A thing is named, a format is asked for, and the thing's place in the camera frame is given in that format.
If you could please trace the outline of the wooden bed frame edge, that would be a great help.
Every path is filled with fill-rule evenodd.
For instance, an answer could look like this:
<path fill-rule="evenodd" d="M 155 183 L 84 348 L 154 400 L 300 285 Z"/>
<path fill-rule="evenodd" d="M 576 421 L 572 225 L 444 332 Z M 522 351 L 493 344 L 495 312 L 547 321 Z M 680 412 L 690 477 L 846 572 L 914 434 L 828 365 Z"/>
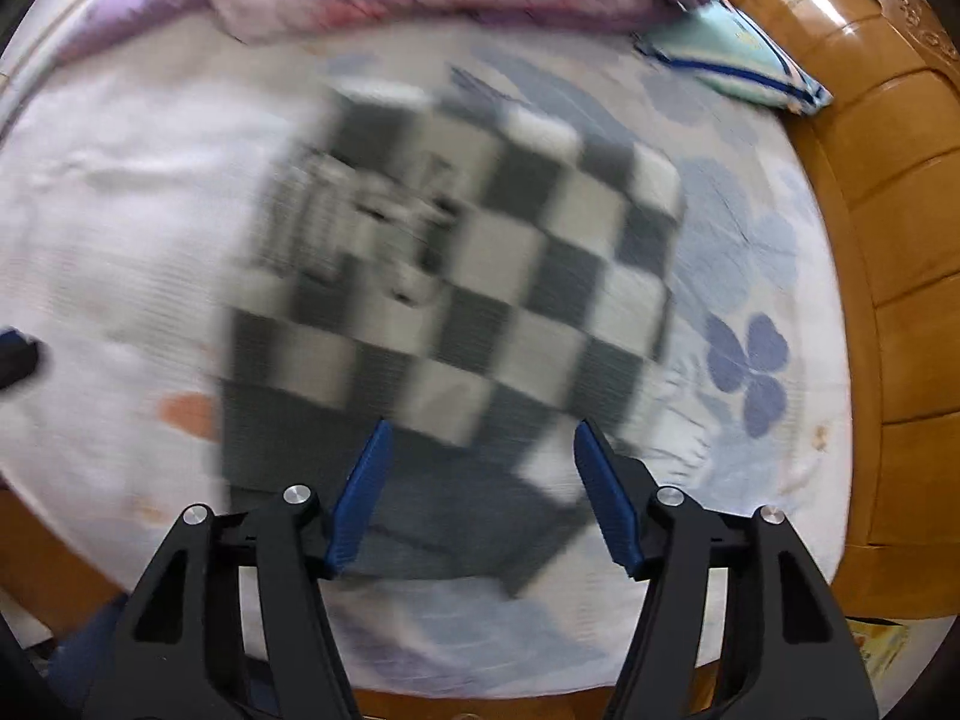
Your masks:
<path fill-rule="evenodd" d="M 2 589 L 56 634 L 78 631 L 119 594 L 10 491 L 2 493 Z M 610 697 L 608 688 L 516 700 L 355 694 L 359 710 L 370 718 L 599 718 Z"/>

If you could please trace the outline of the orange wooden headboard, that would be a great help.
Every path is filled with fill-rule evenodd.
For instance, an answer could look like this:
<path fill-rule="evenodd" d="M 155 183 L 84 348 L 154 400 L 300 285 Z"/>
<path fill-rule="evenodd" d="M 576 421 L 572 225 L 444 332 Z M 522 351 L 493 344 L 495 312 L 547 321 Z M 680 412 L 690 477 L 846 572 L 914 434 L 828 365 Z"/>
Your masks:
<path fill-rule="evenodd" d="M 820 80 L 793 117 L 835 255 L 853 490 L 835 578 L 854 616 L 958 610 L 958 52 L 928 0 L 731 0 Z"/>

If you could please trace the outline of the light blue striped pillow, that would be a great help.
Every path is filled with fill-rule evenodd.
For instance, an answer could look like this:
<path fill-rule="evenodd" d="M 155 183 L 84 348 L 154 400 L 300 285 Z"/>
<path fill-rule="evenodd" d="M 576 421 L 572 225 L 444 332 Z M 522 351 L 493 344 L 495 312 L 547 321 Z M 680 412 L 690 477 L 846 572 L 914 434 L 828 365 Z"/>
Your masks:
<path fill-rule="evenodd" d="M 643 32 L 635 47 L 729 98 L 797 115 L 815 115 L 833 102 L 825 85 L 726 0 Z"/>

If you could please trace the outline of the white floral bed sheet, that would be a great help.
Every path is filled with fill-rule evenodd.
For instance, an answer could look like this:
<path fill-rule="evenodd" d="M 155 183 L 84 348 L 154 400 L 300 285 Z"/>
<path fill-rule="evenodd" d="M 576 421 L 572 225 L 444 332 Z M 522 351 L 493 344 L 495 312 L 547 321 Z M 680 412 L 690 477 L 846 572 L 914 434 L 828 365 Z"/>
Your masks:
<path fill-rule="evenodd" d="M 233 266 L 275 169 L 343 83 L 491 89 L 633 137 L 682 179 L 672 320 L 635 447 L 709 509 L 781 507 L 825 574 L 843 553 L 850 378 L 827 232 L 773 112 L 623 37 L 418 23 L 252 47 L 189 16 L 57 70 L 2 143 L 2 319 L 46 369 L 2 403 L 2 466 L 132 585 L 221 468 Z M 489 578 L 325 589 L 358 686 L 521 697 L 612 683 L 643 600 L 586 526 L 520 592 Z"/>

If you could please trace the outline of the grey white checkered knit sweater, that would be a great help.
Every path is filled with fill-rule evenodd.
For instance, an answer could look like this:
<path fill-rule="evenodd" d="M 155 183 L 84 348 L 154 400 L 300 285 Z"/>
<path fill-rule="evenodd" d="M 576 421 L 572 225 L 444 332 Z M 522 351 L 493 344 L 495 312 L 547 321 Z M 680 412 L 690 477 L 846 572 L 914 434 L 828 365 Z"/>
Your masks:
<path fill-rule="evenodd" d="M 573 433 L 635 447 L 672 320 L 682 179 L 485 89 L 335 88 L 233 266 L 221 468 L 247 505 L 394 460 L 356 572 L 520 592 L 586 526 Z"/>

